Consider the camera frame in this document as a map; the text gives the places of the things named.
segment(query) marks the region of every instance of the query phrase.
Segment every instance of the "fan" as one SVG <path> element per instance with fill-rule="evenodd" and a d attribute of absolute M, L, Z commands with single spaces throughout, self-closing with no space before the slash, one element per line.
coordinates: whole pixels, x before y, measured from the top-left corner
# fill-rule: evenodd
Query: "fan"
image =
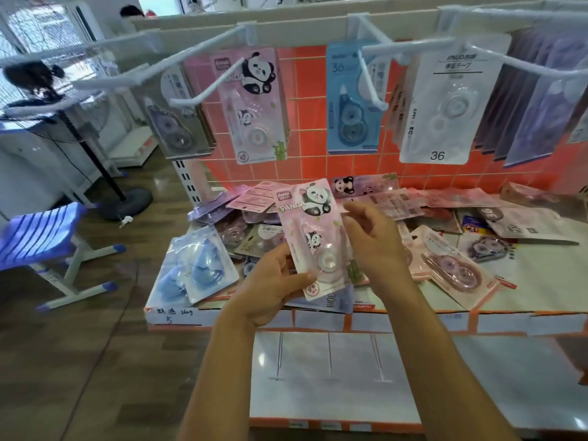
<path fill-rule="evenodd" d="M 58 94 L 54 88 L 54 78 L 62 79 L 65 75 L 63 69 L 58 65 L 49 67 L 41 61 L 35 61 L 8 66 L 3 71 L 7 81 L 33 96 L 31 99 L 19 100 L 8 104 L 6 105 L 7 107 L 39 106 L 53 104 L 63 100 L 63 96 Z M 100 216 L 106 220 L 121 221 L 127 215 L 135 216 L 143 212 L 153 200 L 151 192 L 148 189 L 133 188 L 123 193 L 104 168 L 99 158 L 94 154 L 92 148 L 90 148 L 82 135 L 77 131 L 70 118 L 67 117 L 65 111 L 57 110 L 56 116 L 65 124 L 74 139 L 84 149 L 108 185 L 116 193 L 117 198 L 107 199 L 99 203 L 98 213 Z"/>

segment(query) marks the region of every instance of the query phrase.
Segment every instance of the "stool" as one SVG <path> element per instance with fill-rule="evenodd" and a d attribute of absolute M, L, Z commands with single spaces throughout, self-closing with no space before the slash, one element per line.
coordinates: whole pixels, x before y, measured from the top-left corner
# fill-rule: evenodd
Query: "stool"
<path fill-rule="evenodd" d="M 75 228 L 84 211 L 80 203 L 71 203 L 47 212 L 20 215 L 12 218 L 2 233 L 0 270 L 28 265 L 64 294 L 64 297 L 37 306 L 37 311 L 48 311 L 117 288 L 114 281 L 82 291 L 73 284 L 82 262 L 126 251 L 124 244 L 94 250 L 76 235 Z M 42 263 L 70 254 L 71 243 L 76 249 L 73 256 L 65 260 L 68 270 L 64 276 Z"/>

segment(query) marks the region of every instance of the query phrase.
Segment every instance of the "wooden floor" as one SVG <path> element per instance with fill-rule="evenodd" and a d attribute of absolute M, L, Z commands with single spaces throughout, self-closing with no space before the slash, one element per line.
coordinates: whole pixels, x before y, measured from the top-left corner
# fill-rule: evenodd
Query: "wooden floor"
<path fill-rule="evenodd" d="M 127 252 L 83 264 L 77 286 L 119 289 L 62 308 L 35 306 L 59 293 L 27 269 L 0 272 L 0 438 L 3 440 L 172 440 L 192 392 L 208 333 L 149 333 L 143 306 L 171 237 L 187 230 L 191 205 L 172 164 L 156 150 L 122 188 L 153 193 L 151 206 L 119 229 L 90 211 L 79 233 L 93 247 Z M 103 180 L 92 200 L 110 194 Z M 390 436 L 252 430 L 251 438 L 359 440 Z"/>

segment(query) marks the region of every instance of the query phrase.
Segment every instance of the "person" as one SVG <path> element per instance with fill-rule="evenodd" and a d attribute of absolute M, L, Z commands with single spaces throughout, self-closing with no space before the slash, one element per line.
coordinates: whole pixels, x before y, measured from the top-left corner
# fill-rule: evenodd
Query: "person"
<path fill-rule="evenodd" d="M 145 17 L 145 14 L 143 14 L 143 11 L 134 5 L 123 6 L 121 8 L 119 14 L 123 18 L 136 17 L 136 16 Z"/>
<path fill-rule="evenodd" d="M 386 306 L 427 439 L 518 440 L 410 277 L 396 223 L 373 205 L 350 202 L 344 207 L 353 256 Z M 264 255 L 224 305 L 179 441 L 247 439 L 256 328 L 269 323 L 291 296 L 316 279 L 309 273 L 290 274 L 289 254 L 284 243 Z"/>

